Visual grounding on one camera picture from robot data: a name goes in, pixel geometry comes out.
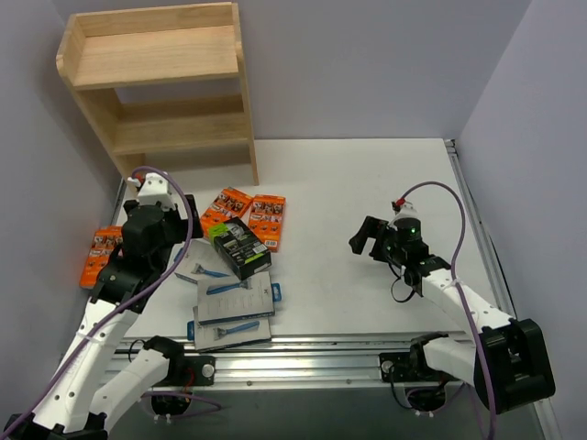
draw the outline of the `product box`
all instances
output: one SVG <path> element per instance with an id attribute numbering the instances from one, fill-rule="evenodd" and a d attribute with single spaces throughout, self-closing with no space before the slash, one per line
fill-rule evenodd
<path id="1" fill-rule="evenodd" d="M 233 217 L 241 217 L 249 209 L 253 198 L 234 188 L 226 188 L 215 198 L 210 207 L 200 218 L 204 235 L 208 237 L 208 229 L 219 225 Z"/>
<path id="2" fill-rule="evenodd" d="M 208 230 L 212 246 L 240 280 L 271 265 L 271 252 L 238 217 Z"/>
<path id="3" fill-rule="evenodd" d="M 285 197 L 256 195 L 249 217 L 249 228 L 260 241 L 277 252 L 282 236 Z"/>
<path id="4" fill-rule="evenodd" d="M 98 229 L 92 240 L 92 247 L 83 267 L 80 286 L 92 289 L 98 279 L 98 273 L 108 263 L 110 254 L 117 245 L 122 244 L 122 227 L 109 226 Z"/>

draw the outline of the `orange package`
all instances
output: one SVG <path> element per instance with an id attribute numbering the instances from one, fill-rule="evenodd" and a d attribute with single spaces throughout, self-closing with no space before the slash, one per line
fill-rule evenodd
<path id="1" fill-rule="evenodd" d="M 226 222 L 232 217 L 242 217 L 249 209 L 253 198 L 234 188 L 226 188 L 217 196 L 210 207 L 200 218 L 204 235 L 208 237 L 208 229 Z"/>
<path id="2" fill-rule="evenodd" d="M 80 286 L 92 289 L 98 279 L 98 273 L 108 263 L 114 248 L 122 243 L 122 227 L 109 226 L 98 229 L 92 240 L 92 248 L 83 267 Z"/>
<path id="3" fill-rule="evenodd" d="M 279 248 L 282 236 L 285 197 L 256 195 L 249 217 L 249 228 L 273 252 Z"/>

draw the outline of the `wooden shelf board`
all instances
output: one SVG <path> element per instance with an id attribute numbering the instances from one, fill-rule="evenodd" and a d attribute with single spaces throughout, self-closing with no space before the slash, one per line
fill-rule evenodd
<path id="1" fill-rule="evenodd" d="M 114 153 L 129 155 L 246 143 L 240 95 L 126 104 Z"/>
<path id="2" fill-rule="evenodd" d="M 238 77 L 233 26 L 86 38 L 77 90 Z"/>

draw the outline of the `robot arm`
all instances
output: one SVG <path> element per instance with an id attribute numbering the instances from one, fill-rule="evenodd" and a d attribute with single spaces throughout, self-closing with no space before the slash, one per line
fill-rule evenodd
<path id="1" fill-rule="evenodd" d="M 398 201 L 393 209 L 396 216 L 392 222 L 365 218 L 359 233 L 349 241 L 353 253 L 362 253 L 367 239 L 375 238 L 370 256 L 387 263 L 393 271 L 400 270 L 408 286 L 438 306 L 472 339 L 450 265 L 429 253 L 417 212 L 409 202 Z M 487 359 L 496 413 L 552 396 L 554 378 L 540 327 L 529 319 L 516 321 L 462 281 L 458 283 Z M 487 387 L 474 344 L 457 342 L 440 333 L 423 335 L 412 341 L 410 359 L 411 368 L 418 373 L 444 371 L 474 386 L 488 407 Z"/>
<path id="2" fill-rule="evenodd" d="M 138 199 L 125 203 L 123 243 L 98 274 L 82 323 L 60 368 L 66 361 L 71 363 L 10 438 L 107 438 L 122 414 L 145 391 L 184 370 L 183 346 L 155 336 L 127 368 L 96 391 L 120 340 L 142 313 L 149 295 L 116 314 L 97 333 L 89 333 L 120 304 L 140 296 L 155 283 L 167 269 L 172 247 L 186 239 L 187 220 L 180 217 L 170 194 L 168 181 L 151 172 Z M 202 237 L 194 198 L 188 195 L 186 199 L 194 219 L 192 238 Z M 81 343 L 86 345 L 70 361 L 70 354 Z M 18 418 L 15 414 L 7 427 Z"/>

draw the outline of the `white wall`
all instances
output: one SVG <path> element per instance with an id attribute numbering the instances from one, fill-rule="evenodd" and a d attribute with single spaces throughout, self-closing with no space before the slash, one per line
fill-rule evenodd
<path id="1" fill-rule="evenodd" d="M 65 18 L 202 2 L 53 3 Z M 257 138 L 454 138 L 529 0 L 238 4 Z"/>
<path id="2" fill-rule="evenodd" d="M 45 387 L 79 324 L 87 248 L 119 178 L 55 68 L 49 0 L 0 2 L 0 423 Z"/>
<path id="3" fill-rule="evenodd" d="M 587 2 L 534 0 L 459 142 L 520 316 L 544 331 L 566 440 L 585 438 Z"/>

